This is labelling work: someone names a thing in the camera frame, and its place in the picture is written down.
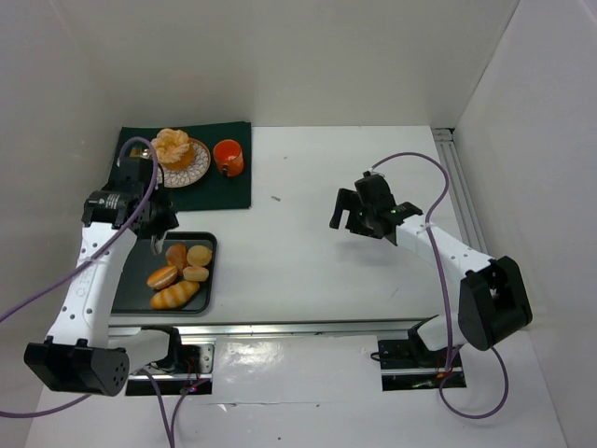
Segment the brown croissant roll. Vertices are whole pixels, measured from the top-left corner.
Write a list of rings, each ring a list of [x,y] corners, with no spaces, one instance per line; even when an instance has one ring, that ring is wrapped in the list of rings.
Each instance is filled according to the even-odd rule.
[[[187,266],[187,247],[181,243],[173,244],[166,250],[165,258],[169,265],[184,269]]]

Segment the round sugar-topped bun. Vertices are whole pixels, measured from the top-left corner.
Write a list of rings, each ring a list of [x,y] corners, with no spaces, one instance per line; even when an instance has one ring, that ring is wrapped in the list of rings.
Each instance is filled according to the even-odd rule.
[[[166,169],[182,171],[194,161],[194,149],[187,133],[182,130],[162,129],[151,144],[156,149],[159,163]]]

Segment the silver metal tongs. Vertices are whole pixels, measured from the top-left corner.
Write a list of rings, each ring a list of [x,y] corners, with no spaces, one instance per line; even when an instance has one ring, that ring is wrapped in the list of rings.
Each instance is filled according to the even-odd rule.
[[[150,250],[154,255],[159,255],[162,252],[166,231],[158,231],[150,236]]]

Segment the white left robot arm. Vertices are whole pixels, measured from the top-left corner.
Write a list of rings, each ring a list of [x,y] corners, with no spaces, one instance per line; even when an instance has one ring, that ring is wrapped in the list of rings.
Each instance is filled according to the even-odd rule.
[[[118,282],[136,243],[158,255],[178,221],[158,165],[124,157],[117,176],[85,201],[76,274],[42,343],[29,343],[24,362],[54,392],[114,397],[130,374],[153,362],[175,362],[176,329],[141,328],[114,342],[109,321]]]

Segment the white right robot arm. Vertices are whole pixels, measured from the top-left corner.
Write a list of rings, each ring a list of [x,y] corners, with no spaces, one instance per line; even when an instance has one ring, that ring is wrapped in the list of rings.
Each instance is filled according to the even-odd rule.
[[[533,320],[518,263],[494,259],[425,220],[412,203],[396,203],[382,175],[366,172],[355,189],[338,191],[329,227],[385,239],[437,268],[445,284],[459,287],[457,310],[430,318],[415,328],[423,346],[438,351],[470,344],[487,351]]]

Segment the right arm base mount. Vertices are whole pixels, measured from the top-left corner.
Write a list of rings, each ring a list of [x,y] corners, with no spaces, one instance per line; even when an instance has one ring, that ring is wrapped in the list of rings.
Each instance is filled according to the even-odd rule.
[[[438,389],[444,379],[447,388],[466,387],[462,360],[459,355],[445,370],[447,349],[430,351],[417,330],[429,318],[418,322],[402,339],[378,340],[378,350],[369,357],[381,368],[382,390],[408,391]]]

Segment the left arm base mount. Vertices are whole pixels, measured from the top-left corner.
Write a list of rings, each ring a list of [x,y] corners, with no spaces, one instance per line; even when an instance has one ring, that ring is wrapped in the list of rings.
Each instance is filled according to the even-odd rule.
[[[215,344],[213,341],[184,344],[179,359],[167,367],[152,362],[144,367],[166,397],[207,396],[213,392]]]

